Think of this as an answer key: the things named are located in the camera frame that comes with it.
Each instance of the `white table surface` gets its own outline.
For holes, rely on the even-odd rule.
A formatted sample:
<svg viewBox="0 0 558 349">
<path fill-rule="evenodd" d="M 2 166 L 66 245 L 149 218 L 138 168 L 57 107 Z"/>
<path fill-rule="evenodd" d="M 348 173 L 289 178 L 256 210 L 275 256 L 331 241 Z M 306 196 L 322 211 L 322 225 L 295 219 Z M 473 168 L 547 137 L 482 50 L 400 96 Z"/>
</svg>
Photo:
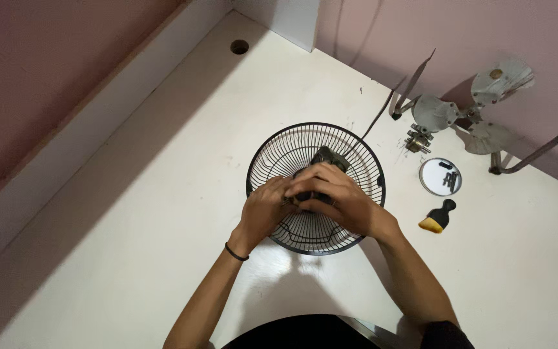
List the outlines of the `white table surface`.
<svg viewBox="0 0 558 349">
<path fill-rule="evenodd" d="M 233 55 L 237 38 L 251 48 Z M 288 125 L 362 134 L 389 89 L 232 12 L 190 53 L 0 256 L 0 348 L 159 348 L 223 248 L 245 201 L 252 156 Z M 385 112 L 365 139 L 386 178 L 385 208 L 445 287 L 477 348 L 558 348 L 558 181 L 439 132 L 407 153 L 410 113 Z M 417 223 L 443 199 L 419 182 L 424 159 L 463 177 L 440 235 Z M 335 255 L 265 240 L 237 277 L 211 341 L 262 323 L 336 313 L 396 332 L 401 312 L 370 239 Z"/>
</svg>

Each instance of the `black wire fan grill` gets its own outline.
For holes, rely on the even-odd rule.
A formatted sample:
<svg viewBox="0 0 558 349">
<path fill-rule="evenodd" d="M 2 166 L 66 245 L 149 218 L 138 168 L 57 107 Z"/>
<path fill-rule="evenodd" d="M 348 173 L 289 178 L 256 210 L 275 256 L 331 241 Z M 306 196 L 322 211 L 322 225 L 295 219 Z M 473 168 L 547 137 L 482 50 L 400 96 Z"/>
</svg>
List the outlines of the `black wire fan grill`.
<svg viewBox="0 0 558 349">
<path fill-rule="evenodd" d="M 371 148 L 357 135 L 330 123 L 307 122 L 275 133 L 258 149 L 247 172 L 247 197 L 275 176 L 291 177 L 326 145 L 350 162 L 346 174 L 380 206 L 386 193 L 383 169 Z M 288 250 L 305 255 L 329 255 L 356 245 L 353 234 L 322 214 L 301 212 L 285 217 L 270 236 Z"/>
</svg>

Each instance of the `metal rod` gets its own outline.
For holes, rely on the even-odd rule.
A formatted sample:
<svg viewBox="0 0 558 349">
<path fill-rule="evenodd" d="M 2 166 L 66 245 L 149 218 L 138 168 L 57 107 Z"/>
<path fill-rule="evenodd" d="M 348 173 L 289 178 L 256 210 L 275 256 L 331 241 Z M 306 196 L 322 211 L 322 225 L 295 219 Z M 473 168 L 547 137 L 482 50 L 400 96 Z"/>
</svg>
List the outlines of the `metal rod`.
<svg viewBox="0 0 558 349">
<path fill-rule="evenodd" d="M 550 149 L 554 148 L 558 144 L 558 136 L 551 139 L 548 143 L 539 147 L 535 152 L 531 153 L 531 155 L 527 156 L 515 166 L 511 168 L 502 168 L 501 165 L 501 153 L 496 152 L 491 154 L 491 167 L 488 172 L 493 173 L 495 175 L 500 175 L 502 173 L 510 174 L 515 173 L 521 170 L 526 165 L 530 164 L 531 162 L 535 161 L 538 157 L 544 155 Z"/>
<path fill-rule="evenodd" d="M 419 80 L 421 74 L 423 73 L 423 70 L 425 69 L 425 65 L 430 61 L 430 59 L 434 55 L 434 52 L 436 52 L 436 49 L 432 51 L 432 54 L 430 55 L 430 57 L 428 57 L 428 59 L 426 59 L 425 61 L 423 61 L 423 63 L 421 63 L 421 65 L 417 68 L 417 70 L 415 70 L 415 73 L 410 78 L 410 81 L 406 85 L 406 91 L 404 91 L 404 93 L 396 103 L 395 108 L 393 109 L 393 116 L 392 116 L 393 120 L 398 120 L 400 116 L 402 116 L 402 112 L 401 112 L 402 105 L 406 101 L 406 98 L 408 98 L 408 95 L 412 92 L 412 89 L 415 87 L 417 80 Z"/>
</svg>

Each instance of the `black plastic part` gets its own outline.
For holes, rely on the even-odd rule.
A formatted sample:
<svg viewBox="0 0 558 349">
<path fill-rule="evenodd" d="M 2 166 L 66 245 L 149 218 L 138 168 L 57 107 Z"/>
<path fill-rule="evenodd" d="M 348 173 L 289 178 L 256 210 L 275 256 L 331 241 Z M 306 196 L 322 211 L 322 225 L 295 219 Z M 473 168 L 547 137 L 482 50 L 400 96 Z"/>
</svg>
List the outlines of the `black plastic part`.
<svg viewBox="0 0 558 349">
<path fill-rule="evenodd" d="M 444 229 L 449 224 L 449 211 L 455 209 L 456 202 L 451 199 L 445 199 L 445 201 L 443 201 L 443 207 L 431 210 L 428 217 L 436 220 L 436 222 Z"/>
<path fill-rule="evenodd" d="M 453 170 L 453 166 L 450 165 L 450 164 L 448 164 L 448 163 L 439 162 L 439 163 L 438 163 L 438 166 L 444 167 L 444 168 L 446 168 L 447 170 Z"/>
</svg>

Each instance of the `person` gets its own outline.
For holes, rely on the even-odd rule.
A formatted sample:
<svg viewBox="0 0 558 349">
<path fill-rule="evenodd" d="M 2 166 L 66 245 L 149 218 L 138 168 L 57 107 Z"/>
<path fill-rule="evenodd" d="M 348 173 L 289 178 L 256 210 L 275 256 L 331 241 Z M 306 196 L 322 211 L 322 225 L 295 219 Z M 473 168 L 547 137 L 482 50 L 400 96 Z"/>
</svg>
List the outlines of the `person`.
<svg viewBox="0 0 558 349">
<path fill-rule="evenodd" d="M 325 214 L 355 234 L 376 239 L 391 272 L 390 296 L 410 323 L 423 334 L 421 348 L 472 348 L 459 328 L 445 290 L 408 242 L 398 220 L 336 166 L 317 163 L 295 179 L 277 176 L 251 193 L 244 204 L 241 221 L 178 316 L 165 340 L 164 349 L 208 345 L 243 264 L 242 259 L 274 231 L 281 219 L 297 208 L 283 204 L 284 197 L 305 191 L 327 194 L 333 202 L 329 205 L 310 199 L 300 202 L 299 209 Z M 250 346 L 269 347 L 255 342 Z"/>
</svg>

